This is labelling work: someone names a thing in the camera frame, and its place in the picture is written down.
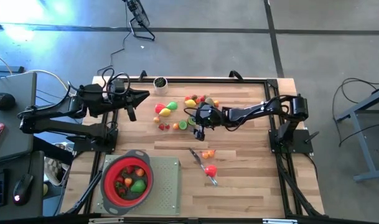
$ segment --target perforated tray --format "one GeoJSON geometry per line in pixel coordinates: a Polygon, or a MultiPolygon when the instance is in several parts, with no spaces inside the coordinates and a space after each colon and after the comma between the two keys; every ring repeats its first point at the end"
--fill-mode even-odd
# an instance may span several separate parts
{"type": "MultiPolygon", "coordinates": [[[[103,170],[120,155],[106,155],[103,170]]],[[[140,206],[128,212],[130,215],[179,215],[181,196],[181,164],[176,157],[151,157],[154,174],[153,188],[140,206]]],[[[96,213],[110,215],[103,207],[103,197],[98,192],[96,213]]]]}

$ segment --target butcher block tabletop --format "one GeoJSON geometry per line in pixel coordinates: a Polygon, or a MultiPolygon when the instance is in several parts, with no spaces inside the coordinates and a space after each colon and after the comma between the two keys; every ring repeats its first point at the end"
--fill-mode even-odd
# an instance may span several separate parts
{"type": "MultiPolygon", "coordinates": [[[[103,84],[101,77],[94,77],[93,83],[103,84]]],[[[279,93],[296,95],[294,80],[278,79],[279,93]]],[[[279,218],[284,217],[281,190],[275,155],[270,152],[268,117],[247,121],[234,132],[224,127],[214,131],[205,130],[205,141],[198,141],[189,130],[160,130],[153,118],[156,103],[167,105],[178,103],[178,109],[161,118],[161,122],[172,126],[182,119],[184,97],[207,95],[222,106],[245,108],[265,101],[264,86],[249,83],[169,83],[164,96],[154,94],[152,83],[132,83],[135,90],[149,90],[151,95],[136,109],[137,121],[130,122],[126,110],[118,112],[119,136],[113,154],[123,155],[130,149],[144,150],[150,156],[178,157],[182,166],[182,192],[179,217],[215,218],[279,218]],[[201,157],[201,152],[215,149],[215,156],[202,159],[205,166],[213,164],[218,168],[214,187],[189,152],[192,148],[201,157]]],[[[83,123],[100,123],[99,118],[87,116],[83,123]]],[[[302,154],[293,154],[297,184],[314,208],[324,213],[316,173],[310,160],[302,154]]],[[[80,198],[88,187],[94,152],[84,152],[76,158],[63,197],[61,212],[66,212],[80,198]]],[[[98,187],[94,191],[91,211],[94,209],[98,187]]],[[[288,190],[291,210],[294,201],[288,190]]]]}

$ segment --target toy knife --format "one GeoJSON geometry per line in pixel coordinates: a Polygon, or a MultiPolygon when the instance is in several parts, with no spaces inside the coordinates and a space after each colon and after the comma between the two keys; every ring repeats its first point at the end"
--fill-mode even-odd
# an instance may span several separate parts
{"type": "MultiPolygon", "coordinates": [[[[205,168],[204,165],[202,164],[202,161],[200,160],[200,157],[196,154],[196,152],[195,152],[193,149],[189,148],[189,151],[190,151],[190,153],[192,153],[192,155],[195,157],[196,162],[200,165],[200,167],[203,169],[203,171],[205,171],[206,168],[205,168]]],[[[217,186],[217,185],[218,185],[217,181],[216,181],[213,177],[211,177],[211,176],[209,176],[209,175],[208,175],[207,177],[210,178],[210,180],[212,181],[212,183],[214,184],[214,186],[217,186]]]]}

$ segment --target concrete floor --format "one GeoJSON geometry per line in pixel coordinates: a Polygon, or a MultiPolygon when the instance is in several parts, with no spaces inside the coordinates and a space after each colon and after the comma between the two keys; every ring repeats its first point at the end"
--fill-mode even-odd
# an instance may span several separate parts
{"type": "MultiPolygon", "coordinates": [[[[119,0],[0,1],[0,22],[124,27],[119,0]]],[[[263,0],[143,0],[151,27],[267,29],[263,0]]],[[[270,0],[276,29],[379,30],[379,1],[270,0]]],[[[126,50],[113,58],[117,72],[162,76],[227,76],[232,69],[244,77],[276,78],[269,34],[157,32],[155,42],[128,37],[126,50]]],[[[109,54],[121,47],[125,32],[58,32],[7,29],[0,32],[0,56],[10,65],[44,69],[79,85],[90,83],[109,54]]],[[[313,140],[319,187],[327,215],[379,222],[379,179],[356,184],[352,177],[366,172],[356,139],[341,148],[331,115],[335,89],[348,77],[379,82],[377,35],[278,35],[284,75],[294,78],[298,92],[309,101],[306,126],[320,131],[313,140]]],[[[46,91],[62,96],[64,89],[40,75],[46,91]]],[[[372,89],[349,84],[351,98],[361,100],[372,89]]],[[[39,96],[54,100],[46,95],[39,96]]],[[[335,109],[351,105],[341,95],[335,109]]],[[[340,125],[343,135],[352,125],[340,125]]],[[[48,134],[50,141],[61,136],[48,134]]]]}

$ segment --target plastic fruit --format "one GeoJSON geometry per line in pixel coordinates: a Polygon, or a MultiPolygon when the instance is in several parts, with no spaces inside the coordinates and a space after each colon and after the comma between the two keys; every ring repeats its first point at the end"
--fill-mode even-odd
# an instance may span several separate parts
{"type": "Polygon", "coordinates": [[[191,126],[195,126],[196,125],[195,118],[193,118],[191,116],[188,118],[187,121],[188,121],[188,124],[191,125],[191,126]]]}
{"type": "Polygon", "coordinates": [[[127,166],[126,167],[126,172],[127,172],[127,174],[130,174],[130,173],[132,173],[134,171],[134,167],[133,166],[127,166]]]}
{"type": "Polygon", "coordinates": [[[187,107],[194,107],[196,106],[196,102],[194,100],[187,100],[185,101],[185,105],[187,105],[187,107]]]}
{"type": "Polygon", "coordinates": [[[214,157],[215,150],[209,150],[207,151],[207,154],[210,158],[214,157]]]}
{"type": "Polygon", "coordinates": [[[160,113],[160,111],[162,111],[164,108],[166,108],[165,105],[161,104],[161,103],[158,103],[155,107],[154,107],[154,111],[156,113],[160,113]]]}
{"type": "Polygon", "coordinates": [[[170,109],[170,110],[176,110],[178,108],[178,105],[176,102],[170,102],[167,106],[166,106],[167,109],[170,109]]]}
{"type": "Polygon", "coordinates": [[[133,180],[129,177],[125,178],[124,184],[129,187],[133,183],[133,180]]]}
{"type": "Polygon", "coordinates": [[[170,114],[171,114],[171,110],[170,110],[170,109],[167,109],[167,108],[163,108],[163,109],[160,111],[160,113],[159,113],[160,116],[169,116],[170,114]]]}
{"type": "Polygon", "coordinates": [[[124,183],[124,178],[122,176],[119,176],[116,178],[117,182],[124,183]]]}
{"type": "Polygon", "coordinates": [[[210,177],[215,177],[217,174],[217,168],[215,165],[209,165],[206,167],[206,169],[204,169],[204,172],[210,177]]]}
{"type": "Polygon", "coordinates": [[[146,189],[146,184],[143,180],[137,180],[130,188],[130,190],[134,193],[142,193],[146,189]]]}
{"type": "Polygon", "coordinates": [[[139,168],[138,170],[135,171],[135,174],[138,176],[138,177],[142,177],[144,175],[144,170],[139,168]]]}
{"type": "Polygon", "coordinates": [[[205,103],[208,103],[208,104],[210,104],[210,105],[212,105],[212,106],[214,106],[214,101],[213,101],[213,99],[211,99],[211,98],[206,98],[206,100],[204,100],[204,102],[205,102],[205,103]]]}
{"type": "Polygon", "coordinates": [[[185,129],[187,129],[188,124],[187,124],[186,121],[180,121],[180,122],[178,123],[178,126],[179,126],[179,129],[181,129],[181,130],[185,130],[185,129]]]}
{"type": "Polygon", "coordinates": [[[204,159],[207,159],[208,158],[208,152],[202,152],[202,157],[204,159]]]}

